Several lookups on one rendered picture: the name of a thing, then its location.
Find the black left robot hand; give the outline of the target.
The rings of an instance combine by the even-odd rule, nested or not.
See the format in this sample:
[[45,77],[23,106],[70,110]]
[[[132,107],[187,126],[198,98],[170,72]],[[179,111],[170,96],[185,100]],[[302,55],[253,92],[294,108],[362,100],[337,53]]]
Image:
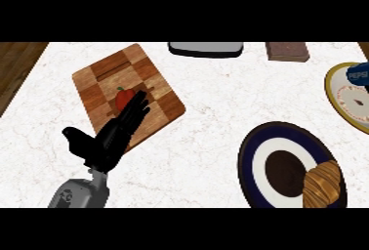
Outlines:
[[63,130],[72,153],[86,160],[88,167],[104,174],[116,168],[151,111],[147,95],[145,91],[138,92],[120,115],[110,119],[95,137],[76,127]]

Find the dark blue rimmed bowl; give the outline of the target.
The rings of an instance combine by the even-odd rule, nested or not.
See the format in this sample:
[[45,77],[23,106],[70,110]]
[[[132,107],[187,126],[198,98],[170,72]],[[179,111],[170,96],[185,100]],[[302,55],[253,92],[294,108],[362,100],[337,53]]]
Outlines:
[[[287,122],[269,122],[253,129],[238,153],[238,178],[253,208],[305,208],[305,177],[321,163],[339,162],[315,135]],[[327,208],[348,206],[342,173],[339,201]]]

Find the yellow rimmed white plate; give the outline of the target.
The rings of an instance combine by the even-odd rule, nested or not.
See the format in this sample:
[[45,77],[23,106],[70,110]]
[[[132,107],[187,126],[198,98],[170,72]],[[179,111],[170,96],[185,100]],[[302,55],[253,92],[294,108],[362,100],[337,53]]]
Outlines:
[[346,77],[355,62],[343,62],[328,71],[325,91],[330,102],[348,123],[369,135],[369,92]]

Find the blue can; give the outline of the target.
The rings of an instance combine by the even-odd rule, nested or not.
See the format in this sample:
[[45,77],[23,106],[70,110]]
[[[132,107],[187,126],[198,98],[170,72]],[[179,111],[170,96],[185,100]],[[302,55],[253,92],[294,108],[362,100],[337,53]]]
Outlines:
[[356,86],[369,86],[369,62],[355,64],[346,72],[349,82]]

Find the red bell pepper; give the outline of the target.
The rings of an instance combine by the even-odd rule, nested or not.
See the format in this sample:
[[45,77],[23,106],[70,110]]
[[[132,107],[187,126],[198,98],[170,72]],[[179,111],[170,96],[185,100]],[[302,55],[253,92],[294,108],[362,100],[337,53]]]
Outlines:
[[123,110],[128,103],[132,101],[136,96],[136,92],[134,89],[125,89],[123,87],[117,88],[119,93],[116,96],[116,107],[119,110]]

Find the checkered wooden cutting board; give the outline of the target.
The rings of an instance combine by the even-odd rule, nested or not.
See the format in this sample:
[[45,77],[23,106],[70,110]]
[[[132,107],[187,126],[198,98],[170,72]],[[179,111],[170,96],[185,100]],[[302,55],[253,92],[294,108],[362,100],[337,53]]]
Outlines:
[[187,111],[156,65],[139,44],[131,45],[73,74],[94,130],[120,111],[116,106],[119,88],[148,93],[151,112],[134,135],[126,151],[131,151]]

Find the grey and black appliance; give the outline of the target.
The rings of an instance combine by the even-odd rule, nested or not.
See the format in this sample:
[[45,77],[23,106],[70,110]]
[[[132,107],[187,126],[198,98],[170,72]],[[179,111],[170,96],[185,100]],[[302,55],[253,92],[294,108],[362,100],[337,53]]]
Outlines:
[[243,42],[169,42],[172,54],[195,58],[237,58],[244,50]]

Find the brown croissant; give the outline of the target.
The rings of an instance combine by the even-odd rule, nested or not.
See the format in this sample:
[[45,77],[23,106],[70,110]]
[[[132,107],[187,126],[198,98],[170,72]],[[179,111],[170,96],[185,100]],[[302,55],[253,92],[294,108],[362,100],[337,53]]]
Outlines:
[[340,167],[334,160],[321,163],[309,170],[303,187],[305,208],[327,208],[339,201],[340,181]]

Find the brown rectangular block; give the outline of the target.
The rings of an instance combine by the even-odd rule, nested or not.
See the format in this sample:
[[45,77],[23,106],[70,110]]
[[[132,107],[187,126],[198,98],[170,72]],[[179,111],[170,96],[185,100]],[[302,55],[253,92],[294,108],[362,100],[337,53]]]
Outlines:
[[271,61],[306,63],[311,59],[305,42],[268,42],[266,48]]

